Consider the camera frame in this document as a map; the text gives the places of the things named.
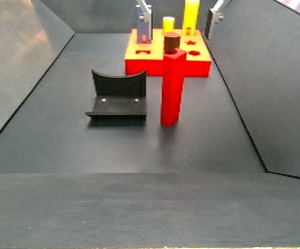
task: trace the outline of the yellow block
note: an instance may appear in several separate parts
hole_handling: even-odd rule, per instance
[[[185,0],[183,35],[196,35],[200,0]]]
[[[175,29],[176,29],[176,18],[164,17],[164,34],[175,31]]]
[[[175,32],[181,35],[181,29],[176,29]],[[137,30],[132,30],[129,45],[127,48],[125,59],[149,59],[163,60],[164,49],[165,49],[165,36],[163,29],[153,29],[153,43],[152,44],[137,44]],[[196,35],[183,35],[180,39],[180,48],[188,51],[187,60],[193,61],[212,61],[211,53],[203,38],[200,30],[196,30]],[[192,55],[189,52],[200,52],[199,56]]]

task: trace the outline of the black holder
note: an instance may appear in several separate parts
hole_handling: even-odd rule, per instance
[[[147,71],[131,76],[109,76],[94,70],[97,98],[85,114],[98,125],[140,125],[147,120]]]

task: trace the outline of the dark gray surface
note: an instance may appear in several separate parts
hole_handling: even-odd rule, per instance
[[[38,0],[0,0],[0,129],[73,35]]]
[[[76,33],[129,33],[136,28],[136,0],[41,0]],[[183,28],[184,0],[147,0],[153,5],[153,25],[164,26],[164,17],[176,17]],[[199,28],[207,26],[208,9],[217,0],[201,0]]]
[[[300,180],[0,174],[0,247],[300,247]]]
[[[263,172],[216,66],[187,78],[181,116],[161,127],[161,77],[148,77],[145,126],[93,126],[92,69],[125,73],[129,35],[76,35],[0,134],[0,173]]]
[[[300,176],[300,15],[232,1],[211,49],[268,170]]]

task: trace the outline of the hole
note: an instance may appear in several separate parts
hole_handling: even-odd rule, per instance
[[[151,53],[152,53],[152,51],[141,51],[141,50],[137,50],[137,51],[136,51],[136,54],[140,54],[140,53],[147,53],[147,54],[151,54]]]
[[[188,41],[188,42],[185,42],[187,43],[187,45],[197,45],[197,42],[195,42],[195,41]]]
[[[193,56],[199,56],[201,53],[199,51],[191,51],[189,54]]]

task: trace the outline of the black plastic part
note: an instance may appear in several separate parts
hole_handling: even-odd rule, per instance
[[[147,71],[131,76],[109,76],[93,70],[97,98],[92,112],[94,125],[143,125],[147,120]]]

